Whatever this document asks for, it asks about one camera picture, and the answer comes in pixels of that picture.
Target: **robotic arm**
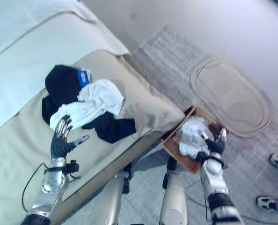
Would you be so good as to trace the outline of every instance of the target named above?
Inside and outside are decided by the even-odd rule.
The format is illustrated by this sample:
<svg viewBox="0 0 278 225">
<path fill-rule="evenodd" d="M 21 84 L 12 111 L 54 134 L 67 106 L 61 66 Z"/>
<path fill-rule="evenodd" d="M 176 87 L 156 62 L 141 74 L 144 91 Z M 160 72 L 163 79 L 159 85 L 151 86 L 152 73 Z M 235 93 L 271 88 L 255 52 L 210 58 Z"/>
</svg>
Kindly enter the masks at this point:
<svg viewBox="0 0 278 225">
<path fill-rule="evenodd" d="M 58 212 L 62 196 L 68 188 L 67 175 L 79 171 L 79 164 L 76 160 L 67 164 L 66 156 L 79 144 L 88 140 L 89 136 L 67 143 L 67 135 L 72 129 L 72 126 L 69 126 L 70 122 L 70 117 L 66 115 L 55 129 L 51 142 L 50 166 L 44 171 L 38 196 L 21 225 L 50 225 Z"/>
<path fill-rule="evenodd" d="M 211 210 L 214 225 L 244 225 L 244 222 L 234 207 L 229 195 L 227 185 L 222 177 L 223 162 L 221 155 L 225 149 L 227 132 L 221 127 L 217 141 L 213 142 L 201 133 L 211 150 L 207 160 L 200 168 L 200 177 Z"/>
</svg>

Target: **black cable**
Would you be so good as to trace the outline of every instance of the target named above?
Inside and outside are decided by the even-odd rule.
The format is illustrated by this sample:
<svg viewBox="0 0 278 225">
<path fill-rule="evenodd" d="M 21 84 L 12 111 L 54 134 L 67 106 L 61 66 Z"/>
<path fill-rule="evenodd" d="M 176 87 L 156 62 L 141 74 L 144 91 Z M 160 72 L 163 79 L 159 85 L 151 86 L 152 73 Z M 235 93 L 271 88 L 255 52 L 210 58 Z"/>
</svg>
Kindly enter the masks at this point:
<svg viewBox="0 0 278 225">
<path fill-rule="evenodd" d="M 23 208 L 23 210 L 25 210 L 26 212 L 28 212 L 28 210 L 26 209 L 25 204 L 24 204 L 24 202 L 23 202 L 23 198 L 24 198 L 24 195 L 25 195 L 25 191 L 26 191 L 26 189 L 27 189 L 27 187 L 28 187 L 30 181 L 32 180 L 32 178 L 34 177 L 34 175 L 37 173 L 37 171 L 39 170 L 39 168 L 40 168 L 42 165 L 44 165 L 46 169 L 48 168 L 48 167 L 46 166 L 45 163 L 40 164 L 39 167 L 37 167 L 37 169 L 35 170 L 35 172 L 34 172 L 34 173 L 32 174 L 32 176 L 30 177 L 29 181 L 27 182 L 25 188 L 24 188 L 23 191 L 22 191 L 22 208 Z"/>
<path fill-rule="evenodd" d="M 185 187 L 185 189 L 190 188 L 190 187 L 192 187 L 193 185 L 198 184 L 199 182 L 200 182 L 200 180 L 194 182 L 193 184 L 190 184 L 189 186 Z"/>
<path fill-rule="evenodd" d="M 244 215 L 241 215 L 241 217 L 243 217 L 245 219 L 249 219 L 249 220 L 255 221 L 255 222 L 258 222 L 258 223 L 261 223 L 261 224 L 278 225 L 278 223 L 265 222 L 265 221 L 253 219 L 253 218 L 250 218 L 250 217 L 247 217 L 247 216 L 244 216 Z"/>
<path fill-rule="evenodd" d="M 73 176 L 72 173 L 70 173 L 69 175 L 70 175 L 70 176 L 72 177 L 72 179 L 73 179 L 73 180 L 71 180 L 69 183 L 74 182 L 75 180 L 81 178 L 81 176 L 78 176 L 78 177 Z"/>
<path fill-rule="evenodd" d="M 187 196 L 187 199 L 189 199 L 191 202 L 195 203 L 196 205 L 199 205 L 201 207 L 205 207 L 205 205 L 199 203 L 198 201 L 196 201 L 195 199 L 191 198 L 191 197 L 188 197 Z"/>
<path fill-rule="evenodd" d="M 206 205 L 205 195 L 204 195 L 204 200 L 205 200 L 205 220 L 206 220 L 207 222 L 212 222 L 211 219 L 208 219 L 208 208 L 209 208 L 209 207 Z"/>
</svg>

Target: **gray carpet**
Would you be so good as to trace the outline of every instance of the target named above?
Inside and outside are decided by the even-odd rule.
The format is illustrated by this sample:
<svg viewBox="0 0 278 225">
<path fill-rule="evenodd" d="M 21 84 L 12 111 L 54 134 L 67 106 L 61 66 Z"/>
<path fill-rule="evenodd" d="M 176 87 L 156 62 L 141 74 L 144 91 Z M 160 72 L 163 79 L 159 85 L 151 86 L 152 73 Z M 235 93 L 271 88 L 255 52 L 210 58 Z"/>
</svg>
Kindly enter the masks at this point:
<svg viewBox="0 0 278 225">
<path fill-rule="evenodd" d="M 179 108 L 185 110 L 191 104 L 205 107 L 190 87 L 190 74 L 194 67 L 209 56 L 185 40 L 169 27 L 164 27 L 150 40 L 145 42 L 132 55 L 146 79 L 165 94 Z M 228 165 L 224 178 L 230 196 L 239 212 L 245 216 L 278 222 L 277 213 L 265 213 L 255 205 L 258 195 L 278 198 L 278 169 L 271 166 L 268 157 L 278 153 L 278 111 L 274 110 L 270 125 L 252 138 L 239 138 L 230 135 L 223 160 Z M 131 192 L 122 199 L 120 225 L 144 223 L 158 224 L 164 190 L 161 188 L 166 172 L 167 153 L 161 145 L 155 147 L 134 164 L 134 178 L 131 180 Z M 185 186 L 199 180 L 199 175 L 191 175 L 178 167 Z M 201 184 L 186 189 L 190 225 L 209 224 L 205 219 L 205 209 Z M 82 225 L 88 222 L 95 199 L 90 201 L 65 225 Z M 244 219 L 247 225 L 260 223 Z"/>
</svg>

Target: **white towel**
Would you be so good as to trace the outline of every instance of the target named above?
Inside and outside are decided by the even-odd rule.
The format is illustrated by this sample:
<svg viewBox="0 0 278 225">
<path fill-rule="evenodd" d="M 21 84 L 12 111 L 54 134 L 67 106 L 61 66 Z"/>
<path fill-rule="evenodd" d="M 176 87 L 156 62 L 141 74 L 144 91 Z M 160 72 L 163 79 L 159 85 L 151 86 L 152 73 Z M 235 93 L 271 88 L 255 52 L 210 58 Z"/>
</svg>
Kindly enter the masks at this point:
<svg viewBox="0 0 278 225">
<path fill-rule="evenodd" d="M 90 83 L 80 91 L 78 96 L 80 102 L 63 104 L 51 116 L 50 127 L 55 130 L 57 123 L 64 115 L 70 115 L 73 129 L 82 127 L 106 111 L 118 115 L 123 99 L 118 88 L 109 80 Z"/>
</svg>

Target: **wooden tray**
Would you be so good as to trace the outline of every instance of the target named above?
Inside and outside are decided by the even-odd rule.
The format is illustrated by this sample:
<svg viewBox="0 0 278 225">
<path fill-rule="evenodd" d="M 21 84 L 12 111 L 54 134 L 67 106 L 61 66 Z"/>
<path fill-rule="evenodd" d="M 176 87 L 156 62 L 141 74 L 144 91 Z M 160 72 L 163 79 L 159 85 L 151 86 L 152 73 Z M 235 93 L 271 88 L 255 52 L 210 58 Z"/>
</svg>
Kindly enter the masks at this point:
<svg viewBox="0 0 278 225">
<path fill-rule="evenodd" d="M 162 146 L 169 155 L 171 155 L 182 167 L 188 170 L 192 174 L 196 174 L 200 169 L 200 163 L 189 156 L 182 156 L 179 151 L 179 140 L 176 138 L 177 130 L 188 120 L 190 116 L 202 116 L 209 122 L 209 129 L 213 134 L 217 134 L 218 127 L 220 124 L 217 120 L 207 113 L 205 110 L 198 106 L 192 105 L 189 108 L 189 113 L 182 120 L 182 122 L 170 133 L 170 135 L 163 140 Z"/>
</svg>

